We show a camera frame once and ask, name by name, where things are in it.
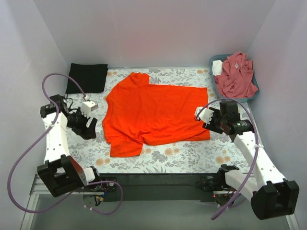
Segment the orange t-shirt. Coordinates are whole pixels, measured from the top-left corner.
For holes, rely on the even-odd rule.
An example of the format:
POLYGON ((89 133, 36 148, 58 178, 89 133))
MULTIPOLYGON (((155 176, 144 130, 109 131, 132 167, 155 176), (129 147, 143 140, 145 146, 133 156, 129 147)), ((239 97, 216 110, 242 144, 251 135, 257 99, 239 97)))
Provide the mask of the orange t-shirt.
POLYGON ((111 157, 139 156, 143 145, 210 139, 195 120, 197 107, 207 104, 207 88, 149 83, 149 75, 131 73, 106 97, 102 127, 111 157))

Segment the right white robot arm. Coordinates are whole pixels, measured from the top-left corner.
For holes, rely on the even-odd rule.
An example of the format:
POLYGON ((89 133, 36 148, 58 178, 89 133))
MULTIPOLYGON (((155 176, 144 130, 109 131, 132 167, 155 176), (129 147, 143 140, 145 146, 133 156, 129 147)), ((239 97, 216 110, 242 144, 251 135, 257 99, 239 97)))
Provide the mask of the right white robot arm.
POLYGON ((224 165, 218 171, 217 184, 222 190, 235 189, 233 196, 211 217, 217 219, 242 195, 260 220, 292 215, 299 195, 296 181, 289 181, 276 168, 260 144, 256 126, 250 117, 242 120, 238 107, 243 104, 230 98, 218 99, 220 108, 208 104, 195 111, 203 128, 230 137, 241 151, 249 171, 244 175, 236 166, 224 165))

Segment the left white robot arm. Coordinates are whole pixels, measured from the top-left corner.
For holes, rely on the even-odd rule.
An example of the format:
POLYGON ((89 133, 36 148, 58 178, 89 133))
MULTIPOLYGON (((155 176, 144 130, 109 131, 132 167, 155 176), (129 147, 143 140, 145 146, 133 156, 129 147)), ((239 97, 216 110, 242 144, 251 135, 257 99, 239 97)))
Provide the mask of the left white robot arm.
POLYGON ((96 192, 102 186, 97 169, 93 166, 83 168, 70 155, 67 129, 70 128, 84 140, 96 138, 97 119, 90 114, 98 108, 93 101, 84 101, 76 112, 69 112, 63 96, 54 95, 50 104, 40 108, 46 131, 46 154, 44 163, 37 173, 49 192, 54 196, 71 192, 86 186, 96 192))

